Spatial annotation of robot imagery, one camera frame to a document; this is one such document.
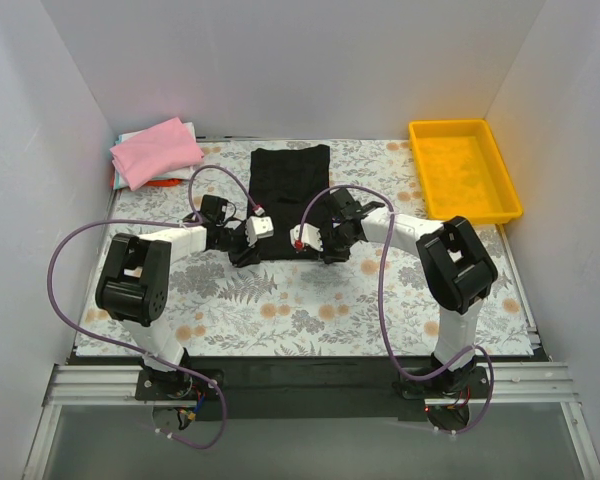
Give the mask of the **black t-shirt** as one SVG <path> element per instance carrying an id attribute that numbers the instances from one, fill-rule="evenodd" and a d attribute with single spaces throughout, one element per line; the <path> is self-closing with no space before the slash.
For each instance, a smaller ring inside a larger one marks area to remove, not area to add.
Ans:
<path id="1" fill-rule="evenodd" d="M 311 249 L 295 250 L 290 231 L 301 221 L 305 208 L 329 187 L 330 147 L 319 144 L 300 150 L 251 152 L 249 194 L 264 208 L 274 235 L 259 242 L 263 261 L 316 260 Z"/>

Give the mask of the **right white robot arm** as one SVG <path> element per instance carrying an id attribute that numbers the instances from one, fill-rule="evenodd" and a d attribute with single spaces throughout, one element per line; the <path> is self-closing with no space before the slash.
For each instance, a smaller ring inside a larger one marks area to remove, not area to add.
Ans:
<path id="1" fill-rule="evenodd" d="M 478 314 L 498 278 L 497 268 L 469 220 L 426 220 L 398 213 L 381 196 L 365 205 L 347 188 L 332 188 L 326 207 L 334 225 L 323 227 L 310 246 L 325 263 L 346 261 L 358 242 L 383 246 L 385 261 L 391 248 L 421 263 L 426 284 L 439 305 L 438 339 L 432 354 L 433 371 L 401 374 L 409 380 L 432 379 L 444 397 L 455 397 L 469 384 L 467 369 L 474 364 Z"/>

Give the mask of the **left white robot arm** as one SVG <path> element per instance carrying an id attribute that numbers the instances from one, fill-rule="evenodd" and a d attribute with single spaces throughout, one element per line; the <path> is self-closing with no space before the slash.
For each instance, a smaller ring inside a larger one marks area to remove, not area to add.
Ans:
<path id="1" fill-rule="evenodd" d="M 160 372 L 158 387 L 173 400 L 191 392 L 193 377 L 180 367 L 185 348 L 161 318 L 171 265 L 206 251 L 226 253 L 238 268 L 257 264 L 258 243 L 274 234 L 273 222 L 260 206 L 238 226 L 229 227 L 226 204 L 223 198 L 205 196 L 199 221 L 189 217 L 181 226 L 150 234 L 115 235 L 97 283 L 96 305 L 131 334 L 143 350 L 143 368 Z"/>

